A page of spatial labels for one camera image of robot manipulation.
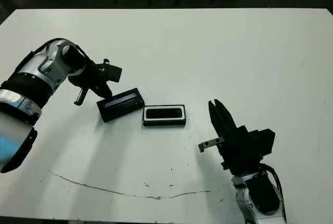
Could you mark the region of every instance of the scuff mark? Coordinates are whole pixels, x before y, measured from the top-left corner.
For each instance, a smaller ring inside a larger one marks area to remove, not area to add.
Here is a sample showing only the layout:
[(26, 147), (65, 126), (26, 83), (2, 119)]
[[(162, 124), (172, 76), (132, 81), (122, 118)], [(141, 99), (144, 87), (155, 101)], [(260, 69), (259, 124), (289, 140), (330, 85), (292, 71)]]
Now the scuff mark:
[(106, 191), (106, 192), (109, 192), (109, 193), (114, 193), (114, 194), (120, 194), (120, 195), (125, 195), (125, 193), (121, 193), (121, 192), (117, 192), (117, 191), (112, 191), (112, 190), (108, 190), (108, 189), (103, 189), (103, 188), (99, 188), (99, 187), (94, 187), (94, 186), (90, 186), (90, 185), (87, 185), (85, 183), (79, 183), (77, 181), (73, 181), (73, 180), (70, 180), (70, 179), (67, 179), (61, 175), (58, 175), (57, 173), (54, 173), (53, 171), (51, 170), (48, 170), (51, 174), (65, 180), (65, 181), (68, 181), (68, 182), (71, 182), (73, 184), (76, 184), (76, 185), (80, 185), (80, 186), (84, 186), (84, 187), (87, 187), (87, 188), (91, 188), (91, 189), (98, 189), (98, 190), (102, 190), (102, 191)]
[(88, 185), (86, 183), (80, 183), (80, 182), (77, 182), (77, 181), (73, 181), (73, 180), (68, 179), (66, 177), (63, 177), (63, 176), (61, 176), (61, 175), (59, 175), (59, 174), (57, 174), (57, 173), (55, 173), (55, 172), (53, 172), (51, 170), (48, 170), (48, 171), (52, 175), (54, 175), (56, 177), (59, 177), (59, 178), (65, 180), (65, 181), (71, 182), (71, 183), (73, 183), (75, 185), (83, 186), (83, 187), (90, 188), (90, 189), (101, 190), (101, 191), (105, 191), (105, 192), (113, 193), (113, 194), (118, 194), (118, 195), (125, 195), (125, 196), (136, 197), (136, 198), (148, 198), (148, 199), (153, 199), (153, 200), (158, 200), (158, 201), (162, 200), (162, 199), (174, 199), (176, 197), (180, 197), (180, 196), (187, 195), (187, 194), (198, 194), (198, 193), (210, 193), (211, 192), (210, 190), (201, 190), (201, 191), (193, 191), (193, 192), (184, 192), (184, 193), (173, 195), (173, 196), (152, 196), (152, 195), (143, 196), (143, 195), (135, 195), (135, 194), (126, 194), (126, 193), (123, 193), (123, 192), (113, 191), (113, 190), (109, 190), (109, 189), (105, 189), (105, 188), (91, 186), (91, 185)]
[(171, 196), (171, 197), (166, 197), (166, 198), (172, 199), (172, 198), (176, 198), (178, 196), (182, 196), (182, 195), (185, 195), (185, 194), (197, 194), (197, 193), (210, 193), (210, 190), (202, 190), (202, 191), (195, 191), (195, 192), (186, 192), (186, 193), (181, 193), (181, 194), (177, 194), (177, 195), (174, 195), (174, 196)]
[(154, 199), (154, 200), (161, 200), (164, 197), (161, 197), (161, 196), (146, 196), (145, 198)]

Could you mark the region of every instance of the black rectangular object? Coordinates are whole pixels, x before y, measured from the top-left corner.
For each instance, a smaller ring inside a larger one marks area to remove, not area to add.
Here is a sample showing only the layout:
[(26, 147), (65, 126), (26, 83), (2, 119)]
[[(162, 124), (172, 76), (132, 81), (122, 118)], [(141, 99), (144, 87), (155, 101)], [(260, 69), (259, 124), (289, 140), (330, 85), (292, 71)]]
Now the black rectangular object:
[(105, 123), (136, 111), (144, 105), (145, 102), (137, 88), (97, 102), (100, 115)]
[(142, 123), (144, 126), (185, 125), (185, 106), (183, 104), (145, 106)]

